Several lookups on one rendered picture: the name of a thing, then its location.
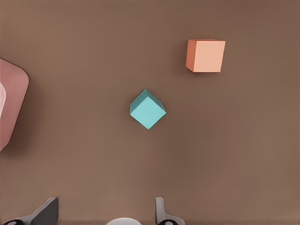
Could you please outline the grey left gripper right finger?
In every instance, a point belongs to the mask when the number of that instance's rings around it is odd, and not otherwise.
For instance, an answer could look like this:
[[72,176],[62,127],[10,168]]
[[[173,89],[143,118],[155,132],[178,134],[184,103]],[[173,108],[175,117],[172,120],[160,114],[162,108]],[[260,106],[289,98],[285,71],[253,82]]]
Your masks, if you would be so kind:
[[162,197],[155,198],[156,225],[185,225],[185,221],[179,217],[166,213]]

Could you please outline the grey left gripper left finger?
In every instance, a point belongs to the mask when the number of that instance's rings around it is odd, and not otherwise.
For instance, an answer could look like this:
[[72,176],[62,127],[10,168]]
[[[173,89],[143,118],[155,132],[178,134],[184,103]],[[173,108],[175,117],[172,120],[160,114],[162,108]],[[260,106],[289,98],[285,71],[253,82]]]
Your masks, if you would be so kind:
[[50,197],[31,214],[13,218],[3,225],[56,225],[59,218],[59,199]]

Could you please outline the light blue cube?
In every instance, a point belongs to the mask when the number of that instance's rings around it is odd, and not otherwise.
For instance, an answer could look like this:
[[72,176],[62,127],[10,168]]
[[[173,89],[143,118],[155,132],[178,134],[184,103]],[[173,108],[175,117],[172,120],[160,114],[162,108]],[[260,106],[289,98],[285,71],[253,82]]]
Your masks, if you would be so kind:
[[165,114],[163,103],[148,89],[144,89],[130,104],[130,115],[147,129]]

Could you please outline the pink tray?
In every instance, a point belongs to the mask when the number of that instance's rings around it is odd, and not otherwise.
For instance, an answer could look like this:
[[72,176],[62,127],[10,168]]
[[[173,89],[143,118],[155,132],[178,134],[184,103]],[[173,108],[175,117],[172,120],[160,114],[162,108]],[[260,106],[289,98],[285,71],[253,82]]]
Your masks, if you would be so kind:
[[10,141],[28,85],[22,68],[0,58],[0,151]]

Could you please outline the orange cube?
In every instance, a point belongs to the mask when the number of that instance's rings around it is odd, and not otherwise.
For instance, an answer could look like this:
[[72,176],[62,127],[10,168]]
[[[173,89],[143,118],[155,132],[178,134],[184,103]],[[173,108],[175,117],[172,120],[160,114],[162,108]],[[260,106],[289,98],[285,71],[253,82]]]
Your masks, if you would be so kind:
[[186,68],[194,73],[221,72],[224,50],[223,40],[189,39]]

